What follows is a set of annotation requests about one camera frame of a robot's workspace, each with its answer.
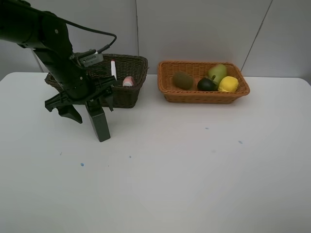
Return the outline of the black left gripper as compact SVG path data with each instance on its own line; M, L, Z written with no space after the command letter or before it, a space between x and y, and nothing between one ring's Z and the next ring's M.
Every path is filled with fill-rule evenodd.
M82 124L81 115L72 105L84 104L101 96L104 97L104 106L111 112L114 111L112 92L112 86L116 83L114 76L92 80L87 71L69 57L48 49L44 49L44 64L63 90L45 101L48 111L51 112L56 108L61 117Z

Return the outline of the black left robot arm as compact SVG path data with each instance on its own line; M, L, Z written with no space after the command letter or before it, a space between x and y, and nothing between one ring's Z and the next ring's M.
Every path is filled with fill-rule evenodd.
M82 66L81 59L100 55L113 43L100 50L74 53L67 25L116 38L115 34L83 27L51 12L37 10L24 0L0 2L0 38L32 49L63 90L45 101L46 109L51 112L56 108L60 116L82 123L74 105L85 104L90 110L95 110L101 105L101 96L112 97L112 86L116 80L113 76L92 80L89 74L95 70Z

